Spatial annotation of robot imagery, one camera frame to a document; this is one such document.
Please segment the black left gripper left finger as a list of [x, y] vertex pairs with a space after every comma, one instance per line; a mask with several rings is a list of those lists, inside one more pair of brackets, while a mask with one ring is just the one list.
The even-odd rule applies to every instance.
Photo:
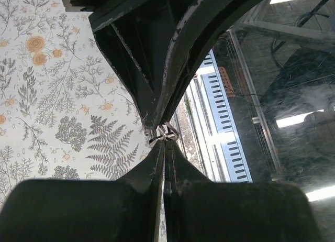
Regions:
[[165, 142], [115, 181], [31, 179], [1, 210], [1, 241], [158, 241]]

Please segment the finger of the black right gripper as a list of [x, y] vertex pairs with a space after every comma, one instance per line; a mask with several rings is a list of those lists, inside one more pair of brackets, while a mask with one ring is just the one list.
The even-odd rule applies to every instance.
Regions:
[[148, 81], [152, 94], [142, 101], [142, 123], [156, 129], [168, 122], [202, 60], [218, 36], [263, 0], [191, 0], [173, 29], [154, 46], [157, 67]]

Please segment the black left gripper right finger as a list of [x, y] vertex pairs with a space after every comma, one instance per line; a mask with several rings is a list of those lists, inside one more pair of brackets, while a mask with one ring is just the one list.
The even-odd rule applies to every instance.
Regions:
[[215, 183], [165, 143], [168, 241], [321, 241], [305, 194], [288, 183]]

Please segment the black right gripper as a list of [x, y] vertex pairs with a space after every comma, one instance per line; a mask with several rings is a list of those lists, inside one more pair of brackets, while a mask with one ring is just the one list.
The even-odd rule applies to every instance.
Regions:
[[66, 12], [93, 12], [98, 48], [131, 95], [142, 120], [142, 101], [153, 93], [154, 43], [173, 29], [171, 0], [62, 0]]

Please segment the large silver keyring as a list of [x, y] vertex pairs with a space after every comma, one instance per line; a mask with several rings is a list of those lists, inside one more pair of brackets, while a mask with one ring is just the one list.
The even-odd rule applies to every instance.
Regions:
[[155, 143], [159, 140], [176, 141], [179, 138], [178, 131], [169, 122], [159, 125], [157, 129], [146, 129], [144, 134], [149, 138], [148, 146], [150, 148], [153, 148]]

